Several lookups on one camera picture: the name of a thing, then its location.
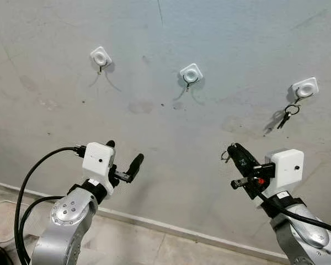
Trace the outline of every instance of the tile floor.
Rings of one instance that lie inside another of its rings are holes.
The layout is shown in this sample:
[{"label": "tile floor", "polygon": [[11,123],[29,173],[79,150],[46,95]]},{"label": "tile floor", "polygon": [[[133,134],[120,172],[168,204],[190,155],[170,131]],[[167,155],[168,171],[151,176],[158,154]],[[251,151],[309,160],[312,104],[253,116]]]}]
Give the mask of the tile floor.
[{"label": "tile floor", "polygon": [[[0,201],[15,201],[17,193],[0,188]],[[24,198],[31,203],[33,198]],[[15,204],[0,203],[1,237],[12,237]],[[47,222],[51,203],[42,203],[33,210],[25,229],[25,244],[32,253],[38,236]],[[6,247],[15,264],[19,264],[14,241]],[[196,243],[125,222],[95,216],[92,226],[82,241],[80,265],[168,265],[168,264],[278,264],[237,252]]]}]

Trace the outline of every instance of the black key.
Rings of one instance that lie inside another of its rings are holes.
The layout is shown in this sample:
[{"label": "black key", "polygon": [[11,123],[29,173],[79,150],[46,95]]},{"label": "black key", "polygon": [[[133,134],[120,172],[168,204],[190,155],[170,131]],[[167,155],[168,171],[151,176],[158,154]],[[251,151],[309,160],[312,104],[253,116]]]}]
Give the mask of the black key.
[{"label": "black key", "polygon": [[283,120],[281,121],[280,125],[278,125],[277,129],[281,129],[283,125],[289,120],[291,117],[292,113],[291,112],[286,112],[286,114],[283,116]]}]

